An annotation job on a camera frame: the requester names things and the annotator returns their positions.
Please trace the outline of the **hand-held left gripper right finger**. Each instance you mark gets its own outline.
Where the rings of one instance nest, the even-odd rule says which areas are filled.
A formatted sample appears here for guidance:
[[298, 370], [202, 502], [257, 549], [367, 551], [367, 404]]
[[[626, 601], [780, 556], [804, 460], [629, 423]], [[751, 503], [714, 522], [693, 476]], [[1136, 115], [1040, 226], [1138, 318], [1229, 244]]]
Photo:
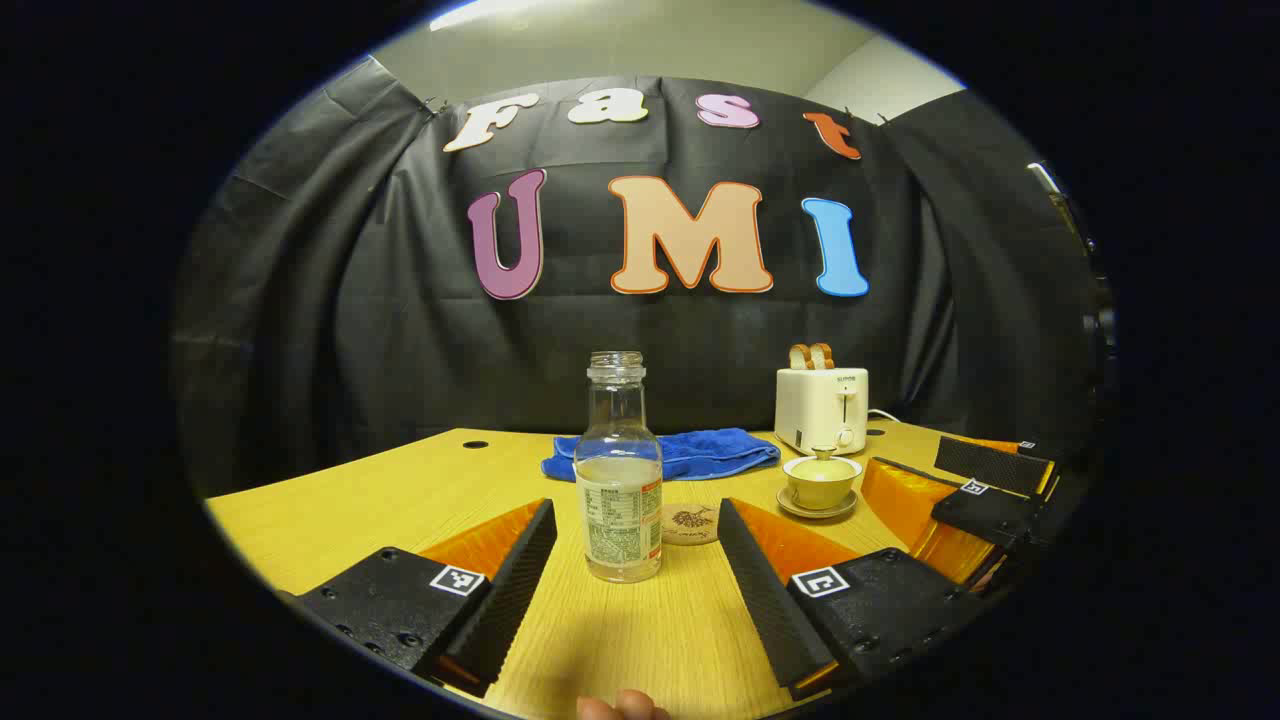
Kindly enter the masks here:
[[983, 601], [909, 553], [856, 553], [723, 498], [718, 536], [780, 685], [795, 700], [860, 687], [943, 643]]

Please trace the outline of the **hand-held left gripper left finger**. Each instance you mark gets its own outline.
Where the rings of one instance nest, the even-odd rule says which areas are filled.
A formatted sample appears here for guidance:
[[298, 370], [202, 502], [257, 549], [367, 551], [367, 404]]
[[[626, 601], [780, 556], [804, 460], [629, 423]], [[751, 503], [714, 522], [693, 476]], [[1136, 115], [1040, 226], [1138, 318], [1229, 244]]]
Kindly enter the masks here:
[[376, 550], [293, 609], [428, 682], [485, 696], [497, 680], [557, 539], [538, 498], [415, 553]]

